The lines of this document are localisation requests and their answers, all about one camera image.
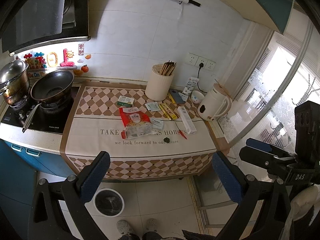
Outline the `red white sugar bag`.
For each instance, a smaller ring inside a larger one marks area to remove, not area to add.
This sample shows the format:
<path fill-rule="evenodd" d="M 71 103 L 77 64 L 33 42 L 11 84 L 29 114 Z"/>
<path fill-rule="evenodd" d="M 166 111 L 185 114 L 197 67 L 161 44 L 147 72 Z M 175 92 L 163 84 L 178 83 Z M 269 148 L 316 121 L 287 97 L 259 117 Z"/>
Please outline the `red white sugar bag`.
<path fill-rule="evenodd" d="M 124 125 L 124 130 L 121 131 L 123 139 L 135 139 L 153 133 L 150 118 L 137 107 L 123 107 L 119 109 L 119 113 Z"/>

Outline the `long white toothpaste box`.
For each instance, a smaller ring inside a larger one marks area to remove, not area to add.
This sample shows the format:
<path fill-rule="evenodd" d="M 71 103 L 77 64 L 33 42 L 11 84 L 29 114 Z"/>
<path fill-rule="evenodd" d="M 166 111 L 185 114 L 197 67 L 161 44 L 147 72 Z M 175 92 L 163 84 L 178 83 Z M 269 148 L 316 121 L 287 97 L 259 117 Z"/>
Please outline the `long white toothpaste box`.
<path fill-rule="evenodd" d="M 185 107 L 179 106 L 177 108 L 178 113 L 180 115 L 180 118 L 185 126 L 185 130 L 187 134 L 194 134 L 197 132 L 197 129 L 195 125 L 193 124 L 193 121 L 191 120 L 188 111 L 186 110 Z"/>

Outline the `white paper leaflet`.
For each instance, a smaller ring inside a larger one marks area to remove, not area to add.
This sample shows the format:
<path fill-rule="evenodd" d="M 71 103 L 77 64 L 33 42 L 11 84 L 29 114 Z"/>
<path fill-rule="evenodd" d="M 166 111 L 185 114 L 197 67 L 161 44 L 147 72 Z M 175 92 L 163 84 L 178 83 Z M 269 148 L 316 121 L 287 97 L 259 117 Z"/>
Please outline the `white paper leaflet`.
<path fill-rule="evenodd" d="M 150 118 L 153 129 L 162 130 L 164 128 L 164 121 L 157 118 Z"/>

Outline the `white round trash bin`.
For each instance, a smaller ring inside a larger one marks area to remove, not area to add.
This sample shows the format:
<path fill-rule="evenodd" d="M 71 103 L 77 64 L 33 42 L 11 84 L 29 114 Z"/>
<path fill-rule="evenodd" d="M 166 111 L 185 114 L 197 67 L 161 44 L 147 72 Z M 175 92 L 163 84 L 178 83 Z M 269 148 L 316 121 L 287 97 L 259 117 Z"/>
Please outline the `white round trash bin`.
<path fill-rule="evenodd" d="M 125 207 L 124 198 L 114 189 L 100 189 L 94 197 L 95 208 L 107 217 L 117 217 Z"/>

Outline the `checkered beige table cloth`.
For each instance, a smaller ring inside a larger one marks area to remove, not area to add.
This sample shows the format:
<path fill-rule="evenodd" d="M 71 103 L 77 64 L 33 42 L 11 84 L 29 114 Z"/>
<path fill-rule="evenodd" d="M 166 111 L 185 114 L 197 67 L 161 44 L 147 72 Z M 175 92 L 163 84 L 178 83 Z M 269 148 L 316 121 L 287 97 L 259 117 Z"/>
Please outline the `checkered beige table cloth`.
<path fill-rule="evenodd" d="M 149 180 L 201 174 L 216 151 L 213 131 L 191 100 L 165 99 L 158 111 L 144 86 L 84 82 L 67 119 L 60 154 L 76 173 L 106 151 L 106 179 Z"/>

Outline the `black gas stove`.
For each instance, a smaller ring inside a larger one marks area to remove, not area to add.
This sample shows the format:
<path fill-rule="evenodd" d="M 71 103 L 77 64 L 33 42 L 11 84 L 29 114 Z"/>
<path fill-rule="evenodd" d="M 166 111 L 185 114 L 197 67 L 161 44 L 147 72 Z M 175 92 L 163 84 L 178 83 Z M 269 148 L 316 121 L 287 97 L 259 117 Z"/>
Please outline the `black gas stove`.
<path fill-rule="evenodd" d="M 68 100 L 66 100 L 60 107 L 52 108 L 51 110 L 39 107 L 36 110 L 28 129 L 62 134 L 78 90 L 79 87 L 72 87 L 71 97 L 68 98 Z M 22 129 L 29 112 L 35 105 L 36 101 L 29 100 L 29 103 L 19 111 L 15 111 L 11 107 L 8 107 L 1 119 L 1 124 L 7 124 Z"/>

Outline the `grey left slipper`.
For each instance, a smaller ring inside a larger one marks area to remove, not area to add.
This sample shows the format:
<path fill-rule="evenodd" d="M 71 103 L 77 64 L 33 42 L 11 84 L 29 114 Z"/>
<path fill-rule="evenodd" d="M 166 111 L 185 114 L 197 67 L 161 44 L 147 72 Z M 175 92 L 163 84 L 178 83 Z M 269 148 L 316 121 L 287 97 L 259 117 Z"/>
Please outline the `grey left slipper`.
<path fill-rule="evenodd" d="M 117 229 L 121 236 L 129 237 L 134 234 L 134 230 L 126 220 L 119 220 L 117 222 Z"/>

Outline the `grey slipper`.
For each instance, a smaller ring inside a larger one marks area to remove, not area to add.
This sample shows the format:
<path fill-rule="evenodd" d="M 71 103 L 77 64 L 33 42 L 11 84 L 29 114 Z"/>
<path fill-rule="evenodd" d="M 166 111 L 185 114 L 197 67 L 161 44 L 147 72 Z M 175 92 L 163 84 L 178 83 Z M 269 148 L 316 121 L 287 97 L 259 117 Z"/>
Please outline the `grey slipper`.
<path fill-rule="evenodd" d="M 150 218 L 146 221 L 147 232 L 158 232 L 158 221 L 154 218 Z"/>
<path fill-rule="evenodd" d="M 129 237 L 134 234 L 134 230 L 126 220 L 119 220 L 117 222 L 117 229 L 121 236 Z"/>

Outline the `white electric kettle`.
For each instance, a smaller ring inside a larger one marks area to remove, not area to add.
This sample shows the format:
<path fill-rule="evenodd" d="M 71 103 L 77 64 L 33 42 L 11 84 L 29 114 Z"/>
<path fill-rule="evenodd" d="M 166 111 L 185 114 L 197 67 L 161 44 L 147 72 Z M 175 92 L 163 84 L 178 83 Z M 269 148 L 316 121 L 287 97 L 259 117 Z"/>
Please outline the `white electric kettle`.
<path fill-rule="evenodd" d="M 232 101 L 224 88 L 215 83 L 197 108 L 199 117 L 212 121 L 224 116 L 231 109 Z"/>

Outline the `green white small box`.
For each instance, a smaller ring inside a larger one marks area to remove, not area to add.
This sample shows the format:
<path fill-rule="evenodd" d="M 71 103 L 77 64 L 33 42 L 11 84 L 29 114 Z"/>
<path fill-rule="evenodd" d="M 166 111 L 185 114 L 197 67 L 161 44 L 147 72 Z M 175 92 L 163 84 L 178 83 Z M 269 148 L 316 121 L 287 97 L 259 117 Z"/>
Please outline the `green white small box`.
<path fill-rule="evenodd" d="M 134 98 L 129 98 L 127 96 L 120 96 L 117 101 L 117 105 L 124 107 L 132 107 L 134 104 Z"/>

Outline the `black trouser legs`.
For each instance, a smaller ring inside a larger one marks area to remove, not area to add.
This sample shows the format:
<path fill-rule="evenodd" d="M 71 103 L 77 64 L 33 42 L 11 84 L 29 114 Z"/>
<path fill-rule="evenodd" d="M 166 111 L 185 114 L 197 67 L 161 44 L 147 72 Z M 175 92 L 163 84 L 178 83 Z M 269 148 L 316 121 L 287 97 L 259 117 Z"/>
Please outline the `black trouser legs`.
<path fill-rule="evenodd" d="M 204 234 L 200 234 L 200 233 L 194 233 L 194 232 L 189 232 L 186 230 L 182 231 L 183 233 L 183 238 L 182 239 L 186 239 L 186 240 L 214 240 L 216 239 L 215 236 L 211 236 L 211 235 L 204 235 Z M 123 235 L 119 238 L 119 240 L 140 240 L 140 237 L 137 236 L 134 233 L 129 233 L 126 235 Z M 173 240 L 177 240 L 177 239 L 181 239 L 178 237 L 162 237 L 159 233 L 157 232 L 146 232 L 143 236 L 142 236 L 142 240 L 157 240 L 157 239 L 173 239 Z"/>

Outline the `grey right slipper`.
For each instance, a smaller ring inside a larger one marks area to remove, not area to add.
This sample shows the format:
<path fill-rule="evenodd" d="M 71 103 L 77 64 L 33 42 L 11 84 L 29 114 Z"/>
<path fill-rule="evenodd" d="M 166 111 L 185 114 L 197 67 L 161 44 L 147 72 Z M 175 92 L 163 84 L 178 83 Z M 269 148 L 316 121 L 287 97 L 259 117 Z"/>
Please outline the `grey right slipper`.
<path fill-rule="evenodd" d="M 150 218 L 146 221 L 147 232 L 158 232 L 158 221 L 154 218 Z"/>

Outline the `small white sachet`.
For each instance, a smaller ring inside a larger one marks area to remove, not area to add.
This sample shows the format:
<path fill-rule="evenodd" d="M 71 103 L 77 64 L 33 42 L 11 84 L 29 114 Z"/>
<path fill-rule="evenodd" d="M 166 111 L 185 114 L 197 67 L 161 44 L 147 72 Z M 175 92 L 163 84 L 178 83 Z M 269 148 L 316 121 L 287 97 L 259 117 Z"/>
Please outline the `small white sachet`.
<path fill-rule="evenodd" d="M 158 105 L 158 102 L 147 102 L 145 104 L 145 107 L 148 111 L 151 111 L 151 112 L 158 112 L 161 110 Z"/>

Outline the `blue lower cabinet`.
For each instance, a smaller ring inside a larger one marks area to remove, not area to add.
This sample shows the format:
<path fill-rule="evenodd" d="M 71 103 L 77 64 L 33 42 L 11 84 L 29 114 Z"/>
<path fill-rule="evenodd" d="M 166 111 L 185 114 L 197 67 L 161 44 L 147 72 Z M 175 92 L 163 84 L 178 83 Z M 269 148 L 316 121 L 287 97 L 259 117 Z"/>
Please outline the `blue lower cabinet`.
<path fill-rule="evenodd" d="M 1 239 L 27 239 L 37 173 L 68 177 L 73 171 L 60 154 L 1 140 Z"/>

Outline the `grey smartphone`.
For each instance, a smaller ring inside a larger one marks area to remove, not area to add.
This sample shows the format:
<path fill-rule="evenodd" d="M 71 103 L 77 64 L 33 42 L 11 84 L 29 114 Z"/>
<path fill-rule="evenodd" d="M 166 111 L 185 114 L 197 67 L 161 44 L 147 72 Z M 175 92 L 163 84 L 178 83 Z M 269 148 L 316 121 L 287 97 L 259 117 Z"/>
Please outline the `grey smartphone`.
<path fill-rule="evenodd" d="M 171 95 L 171 97 L 174 99 L 175 103 L 178 104 L 184 104 L 185 101 L 182 99 L 182 97 L 180 96 L 179 92 L 175 89 L 170 89 L 169 90 L 169 94 Z"/>

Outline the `black wok pan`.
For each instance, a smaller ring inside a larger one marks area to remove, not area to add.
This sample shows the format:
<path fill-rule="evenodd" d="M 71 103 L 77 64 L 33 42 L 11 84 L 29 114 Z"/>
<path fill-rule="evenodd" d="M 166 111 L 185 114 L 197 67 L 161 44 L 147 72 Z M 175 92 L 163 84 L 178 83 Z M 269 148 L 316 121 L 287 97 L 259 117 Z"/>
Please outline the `black wok pan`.
<path fill-rule="evenodd" d="M 39 107 L 60 108 L 69 100 L 73 81 L 74 75 L 69 70 L 56 70 L 34 83 L 30 96 L 37 101 L 37 105 L 30 111 L 22 128 L 23 133 L 29 128 Z"/>

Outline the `cream chopstick holder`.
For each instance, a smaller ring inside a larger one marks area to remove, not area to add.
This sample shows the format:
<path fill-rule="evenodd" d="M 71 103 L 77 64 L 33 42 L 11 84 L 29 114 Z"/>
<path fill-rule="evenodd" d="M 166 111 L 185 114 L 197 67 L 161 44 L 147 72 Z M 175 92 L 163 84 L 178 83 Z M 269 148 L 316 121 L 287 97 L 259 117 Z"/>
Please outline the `cream chopstick holder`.
<path fill-rule="evenodd" d="M 167 97 L 167 93 L 174 78 L 174 73 L 165 76 L 159 73 L 162 69 L 161 64 L 152 67 L 148 83 L 145 89 L 146 96 L 153 101 L 163 101 Z"/>

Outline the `yellow chopstick packet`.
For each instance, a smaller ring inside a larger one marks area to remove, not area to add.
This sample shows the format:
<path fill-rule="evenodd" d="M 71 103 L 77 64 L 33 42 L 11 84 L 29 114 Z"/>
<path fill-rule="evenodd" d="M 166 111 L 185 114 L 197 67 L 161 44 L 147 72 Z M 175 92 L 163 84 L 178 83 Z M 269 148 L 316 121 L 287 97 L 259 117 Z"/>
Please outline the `yellow chopstick packet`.
<path fill-rule="evenodd" d="M 172 95 L 168 92 L 167 93 L 168 96 L 168 100 L 170 101 L 169 103 L 169 107 L 170 109 L 175 113 L 175 115 L 179 118 L 180 115 L 178 114 L 177 108 L 178 108 L 178 104 L 176 103 L 176 101 L 174 100 L 174 98 L 172 97 Z"/>

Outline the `steel pot with lid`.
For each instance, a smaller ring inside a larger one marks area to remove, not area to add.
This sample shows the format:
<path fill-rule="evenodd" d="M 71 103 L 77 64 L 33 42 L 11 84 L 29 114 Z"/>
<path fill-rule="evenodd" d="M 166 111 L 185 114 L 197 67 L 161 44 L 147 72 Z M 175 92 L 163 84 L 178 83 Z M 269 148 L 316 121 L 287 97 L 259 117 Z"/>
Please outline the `steel pot with lid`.
<path fill-rule="evenodd" d="M 29 96 L 28 68 L 25 61 L 14 60 L 1 69 L 1 95 L 8 105 L 18 105 Z"/>

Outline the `black range hood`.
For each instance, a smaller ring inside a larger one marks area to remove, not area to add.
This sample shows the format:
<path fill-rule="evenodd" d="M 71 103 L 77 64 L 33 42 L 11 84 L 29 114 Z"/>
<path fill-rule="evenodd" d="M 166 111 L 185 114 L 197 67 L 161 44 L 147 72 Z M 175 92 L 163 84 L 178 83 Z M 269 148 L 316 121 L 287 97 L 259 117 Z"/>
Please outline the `black range hood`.
<path fill-rule="evenodd" d="M 2 52 L 17 54 L 55 43 L 88 41 L 89 0 L 27 0 L 1 37 Z"/>

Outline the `colourful wall decorations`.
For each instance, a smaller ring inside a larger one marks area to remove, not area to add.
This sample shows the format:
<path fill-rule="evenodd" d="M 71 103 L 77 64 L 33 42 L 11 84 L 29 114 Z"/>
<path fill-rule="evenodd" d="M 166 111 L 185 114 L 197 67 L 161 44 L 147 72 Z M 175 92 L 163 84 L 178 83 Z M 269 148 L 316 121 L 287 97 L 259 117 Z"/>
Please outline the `colourful wall decorations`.
<path fill-rule="evenodd" d="M 29 49 L 14 55 L 14 59 L 29 64 L 28 75 L 39 79 L 56 70 L 68 70 L 76 77 L 89 72 L 92 55 L 85 51 L 84 43 L 61 43 Z"/>

